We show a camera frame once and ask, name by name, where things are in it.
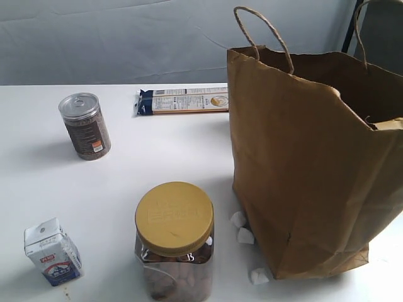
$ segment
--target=white backdrop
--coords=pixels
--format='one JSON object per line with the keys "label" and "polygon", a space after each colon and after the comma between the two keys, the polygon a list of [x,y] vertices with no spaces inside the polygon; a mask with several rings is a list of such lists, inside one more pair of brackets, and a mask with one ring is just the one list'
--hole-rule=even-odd
{"label": "white backdrop", "polygon": [[[355,0],[0,0],[0,84],[226,82],[262,12],[294,53],[340,50]],[[256,43],[280,46],[241,12]]]}

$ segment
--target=brown paper bag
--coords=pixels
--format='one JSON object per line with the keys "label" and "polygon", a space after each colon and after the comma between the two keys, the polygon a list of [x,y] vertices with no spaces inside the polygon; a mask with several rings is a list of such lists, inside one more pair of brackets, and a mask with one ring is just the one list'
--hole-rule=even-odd
{"label": "brown paper bag", "polygon": [[368,263],[403,207],[403,77],[344,53],[227,52],[234,190],[277,279]]}

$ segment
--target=yellow lid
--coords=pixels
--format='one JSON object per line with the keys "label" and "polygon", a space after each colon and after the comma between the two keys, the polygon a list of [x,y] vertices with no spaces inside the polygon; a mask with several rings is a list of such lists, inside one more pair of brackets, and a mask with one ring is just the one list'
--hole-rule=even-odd
{"label": "yellow lid", "polygon": [[200,188],[169,182],[150,190],[135,213],[137,233],[158,255],[179,257],[199,249],[213,230],[213,204]]}

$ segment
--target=black pole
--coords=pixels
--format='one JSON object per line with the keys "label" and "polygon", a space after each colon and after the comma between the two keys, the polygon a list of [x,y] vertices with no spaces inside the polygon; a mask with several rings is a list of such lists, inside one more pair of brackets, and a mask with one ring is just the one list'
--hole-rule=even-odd
{"label": "black pole", "polygon": [[357,0],[357,2],[355,4],[353,15],[352,15],[351,20],[350,20],[350,25],[348,26],[346,38],[344,39],[343,47],[341,49],[341,51],[344,52],[344,53],[347,53],[348,48],[349,48],[350,43],[351,43],[351,39],[353,38],[353,35],[354,35],[354,23],[355,23],[354,15],[355,15],[355,11],[357,10],[358,6],[363,4],[363,2],[364,2],[364,0]]}

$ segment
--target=clear plastic container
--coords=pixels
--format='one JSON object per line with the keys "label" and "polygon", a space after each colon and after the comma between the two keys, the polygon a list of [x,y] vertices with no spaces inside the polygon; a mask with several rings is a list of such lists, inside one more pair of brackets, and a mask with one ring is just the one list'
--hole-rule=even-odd
{"label": "clear plastic container", "polygon": [[208,196],[185,182],[149,191],[139,203],[135,254],[152,298],[200,302],[212,291],[214,215]]}

